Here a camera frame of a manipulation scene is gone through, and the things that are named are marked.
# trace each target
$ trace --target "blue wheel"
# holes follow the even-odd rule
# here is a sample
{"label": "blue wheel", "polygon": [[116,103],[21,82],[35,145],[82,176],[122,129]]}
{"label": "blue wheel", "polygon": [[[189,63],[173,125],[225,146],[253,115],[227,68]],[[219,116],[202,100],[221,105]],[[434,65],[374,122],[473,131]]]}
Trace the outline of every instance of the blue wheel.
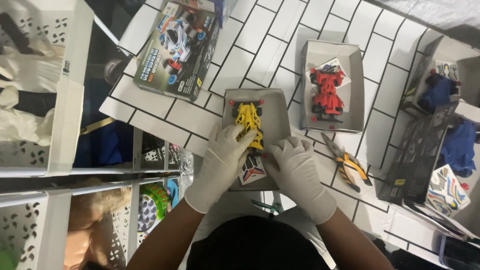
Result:
{"label": "blue wheel", "polygon": [[206,36],[207,35],[206,35],[205,31],[202,31],[202,32],[198,33],[197,38],[198,38],[198,40],[203,40]]}
{"label": "blue wheel", "polygon": [[176,82],[177,82],[177,76],[175,74],[172,74],[172,75],[170,75],[170,77],[168,77],[168,84],[169,85],[172,85]]}

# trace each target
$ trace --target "toy car box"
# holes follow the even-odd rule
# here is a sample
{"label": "toy car box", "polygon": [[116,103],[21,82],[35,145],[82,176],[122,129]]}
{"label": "toy car box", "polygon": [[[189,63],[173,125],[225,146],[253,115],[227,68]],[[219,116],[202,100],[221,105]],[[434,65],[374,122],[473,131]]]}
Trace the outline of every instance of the toy car box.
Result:
{"label": "toy car box", "polygon": [[[258,143],[263,147],[291,136],[287,103],[285,101],[285,95],[281,89],[250,88],[225,90],[225,104],[223,110],[224,127],[235,124],[237,119],[235,112],[238,111],[239,102],[244,104],[253,103],[255,105],[258,117],[261,121],[260,128],[263,136],[262,142],[259,141]],[[255,149],[255,151],[264,153],[265,149]],[[255,164],[254,162],[252,162],[252,164],[246,162],[245,168],[241,169],[242,177],[237,178],[229,190],[268,191],[278,189],[274,179],[268,175],[268,172],[262,170],[262,167],[257,166],[258,164]],[[242,181],[244,180],[243,175],[251,175],[250,177],[252,177],[253,174],[257,174],[261,176],[261,178],[259,177],[258,180],[242,184]]]}
{"label": "toy car box", "polygon": [[[466,102],[453,102],[437,108],[435,114],[412,120],[402,137],[399,150],[390,167],[384,185],[378,194],[385,200],[404,208],[422,222],[433,224],[454,237],[467,239],[480,235],[480,171],[473,170],[468,178],[450,177],[451,181],[468,185],[462,192],[450,191],[453,197],[462,199],[465,194],[470,203],[460,208],[459,202],[452,205],[458,211],[452,218],[438,211],[427,199],[445,134],[454,123],[466,119],[477,126],[480,124],[480,109]],[[480,166],[480,145],[474,144],[473,161]]]}
{"label": "toy car box", "polygon": [[441,36],[425,48],[400,105],[402,110],[416,117],[430,114],[418,105],[418,101],[429,88],[425,81],[430,77],[431,70],[445,72],[444,68],[438,66],[442,62],[450,64],[448,67],[452,68],[448,70],[450,76],[447,77],[461,82],[458,93],[449,96],[450,101],[462,98],[474,106],[479,104],[480,53],[452,38]]}
{"label": "toy car box", "polygon": [[223,28],[238,0],[173,0],[173,2],[214,12],[220,23],[220,28]]}
{"label": "toy car box", "polygon": [[133,78],[140,89],[195,101],[218,37],[212,12],[169,2]]}
{"label": "toy car box", "polygon": [[[314,76],[313,71],[335,58],[338,59],[351,82],[346,80],[345,85],[342,85],[335,78],[325,80],[327,84],[323,83],[322,86],[318,81],[314,82],[312,79],[317,77]],[[351,44],[308,40],[301,52],[301,66],[303,74],[300,89],[303,91],[303,95],[300,129],[361,133],[364,127],[365,97],[360,48]],[[326,72],[325,74],[334,76],[336,73]],[[323,106],[321,103],[323,95],[321,94],[325,91],[331,93],[329,89],[335,86],[338,88],[336,90],[337,97],[333,96],[338,102],[336,105],[332,105],[332,102],[327,101],[327,106]]]}

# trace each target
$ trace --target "red toy car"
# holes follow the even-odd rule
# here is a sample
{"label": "red toy car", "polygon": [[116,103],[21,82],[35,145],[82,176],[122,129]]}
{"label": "red toy car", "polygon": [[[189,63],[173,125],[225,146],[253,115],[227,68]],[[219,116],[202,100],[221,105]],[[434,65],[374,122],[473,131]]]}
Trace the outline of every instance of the red toy car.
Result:
{"label": "red toy car", "polygon": [[[319,114],[319,120],[341,122],[334,115],[343,113],[343,101],[336,95],[336,86],[342,85],[343,71],[330,72],[312,68],[310,72],[310,81],[319,88],[319,93],[313,97],[312,112]],[[322,118],[323,114],[330,115],[330,118]],[[317,117],[312,117],[313,122],[317,120]]]}

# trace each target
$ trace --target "pliers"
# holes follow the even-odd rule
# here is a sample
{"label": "pliers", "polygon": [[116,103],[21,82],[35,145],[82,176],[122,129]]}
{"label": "pliers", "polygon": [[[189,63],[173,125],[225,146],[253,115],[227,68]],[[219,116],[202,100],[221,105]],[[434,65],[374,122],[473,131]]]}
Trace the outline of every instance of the pliers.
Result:
{"label": "pliers", "polygon": [[360,177],[365,182],[366,185],[371,186],[372,182],[367,175],[367,172],[364,170],[358,159],[356,159],[353,155],[348,154],[345,151],[340,150],[340,148],[329,138],[325,133],[322,132],[322,137],[327,143],[328,149],[335,155],[334,161],[337,163],[338,171],[340,172],[340,176],[342,176],[343,180],[356,192],[360,192],[360,187],[355,184],[355,181],[351,180],[345,171],[345,163],[350,167],[356,169],[360,174]]}

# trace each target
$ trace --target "white latex glove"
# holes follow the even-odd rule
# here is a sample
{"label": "white latex glove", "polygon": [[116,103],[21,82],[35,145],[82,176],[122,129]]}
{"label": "white latex glove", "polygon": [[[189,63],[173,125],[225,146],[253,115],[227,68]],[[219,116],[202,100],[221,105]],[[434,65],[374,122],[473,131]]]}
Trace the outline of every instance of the white latex glove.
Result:
{"label": "white latex glove", "polygon": [[247,159],[246,149],[256,136],[255,130],[250,131],[237,142],[242,130],[242,125],[230,125],[221,130],[220,125],[215,124],[210,132],[200,173],[184,196],[197,212],[206,214],[238,177]]}
{"label": "white latex glove", "polygon": [[307,212],[315,224],[327,221],[335,212],[336,200],[320,183],[322,172],[316,166],[313,146],[289,137],[269,146],[268,151],[278,166],[272,162],[264,162],[264,166],[282,193]]}

